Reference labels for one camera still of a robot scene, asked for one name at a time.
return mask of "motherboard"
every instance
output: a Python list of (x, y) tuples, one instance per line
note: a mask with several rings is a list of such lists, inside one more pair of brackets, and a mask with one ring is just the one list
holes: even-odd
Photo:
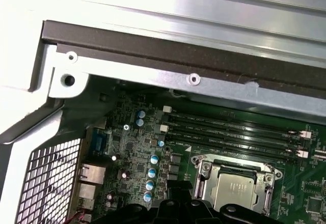
[(93, 129), (88, 156), (79, 207), (89, 219), (130, 203), (150, 208), (168, 180), (187, 180), (216, 211), (232, 200), (283, 223), (326, 223), (324, 126), (125, 93)]

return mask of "electrolytic capacitor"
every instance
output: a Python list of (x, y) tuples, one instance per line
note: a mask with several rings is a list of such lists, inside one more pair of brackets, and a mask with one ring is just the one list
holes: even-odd
[(130, 171), (129, 170), (125, 170), (123, 173), (122, 173), (122, 178), (123, 179), (126, 179), (130, 177)]
[(144, 125), (143, 119), (136, 120), (136, 125), (138, 125), (139, 127), (143, 126)]
[(111, 208), (111, 202), (106, 202), (106, 203), (105, 203), (105, 206), (106, 206), (107, 208)]
[(111, 191), (107, 194), (106, 198), (107, 200), (109, 200), (110, 202), (113, 202), (114, 201), (114, 196), (116, 195), (115, 192)]
[(149, 180), (146, 182), (145, 185), (146, 190), (151, 191), (154, 188), (154, 182), (152, 180)]
[(156, 176), (156, 170), (154, 168), (149, 169), (147, 175), (149, 178), (154, 178)]
[(116, 161), (116, 160), (118, 160), (118, 159), (121, 159), (121, 155), (120, 155), (120, 154), (115, 154), (115, 155), (113, 155), (113, 156), (111, 157), (111, 159), (112, 159), (113, 161)]
[(158, 141), (158, 143), (157, 143), (157, 145), (159, 146), (159, 147), (164, 147), (164, 141), (162, 141), (162, 140), (159, 140)]
[(157, 155), (152, 155), (150, 161), (151, 161), (151, 164), (157, 164), (158, 163), (158, 156)]
[(145, 113), (145, 111), (140, 110), (140, 111), (138, 111), (138, 114), (137, 115), (138, 115), (139, 118), (142, 119), (142, 118), (144, 118), (146, 116), (146, 113)]
[(145, 192), (144, 193), (144, 201), (148, 203), (148, 202), (151, 202), (151, 200), (152, 200), (152, 193), (148, 192), (148, 191)]

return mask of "ventilation grille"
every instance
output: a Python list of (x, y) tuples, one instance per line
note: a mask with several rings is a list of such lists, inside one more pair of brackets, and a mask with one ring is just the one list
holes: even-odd
[(17, 224), (62, 224), (68, 212), (80, 139), (31, 154)]

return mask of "blue capacitor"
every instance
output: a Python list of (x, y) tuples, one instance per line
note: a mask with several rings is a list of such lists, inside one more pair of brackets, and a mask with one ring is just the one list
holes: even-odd
[(151, 164), (157, 164), (158, 163), (158, 156), (152, 155), (151, 156)]
[(146, 190), (151, 191), (154, 188), (154, 182), (152, 180), (149, 180), (146, 182), (145, 185)]
[(160, 140), (160, 141), (158, 141), (158, 143), (157, 143), (157, 145), (159, 146), (159, 147), (164, 147), (164, 141), (162, 141), (162, 140)]
[(144, 193), (144, 201), (145, 202), (151, 202), (151, 200), (152, 200), (152, 193), (151, 192), (145, 192)]
[(156, 170), (154, 168), (149, 169), (147, 175), (149, 178), (154, 178), (156, 176)]
[(138, 111), (137, 115), (138, 115), (139, 118), (142, 119), (142, 118), (144, 118), (146, 116), (146, 113), (145, 113), (145, 111), (141, 110), (141, 111)]
[(136, 124), (138, 126), (143, 126), (144, 125), (144, 121), (142, 119), (138, 119), (138, 120), (136, 120)]

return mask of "cpu socket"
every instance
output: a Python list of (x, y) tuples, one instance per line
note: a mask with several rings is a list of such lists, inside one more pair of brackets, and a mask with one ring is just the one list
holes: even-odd
[(216, 211), (226, 204), (238, 204), (269, 215), (274, 183), (283, 177), (278, 169), (255, 161), (196, 155), (198, 168), (194, 199), (209, 201)]

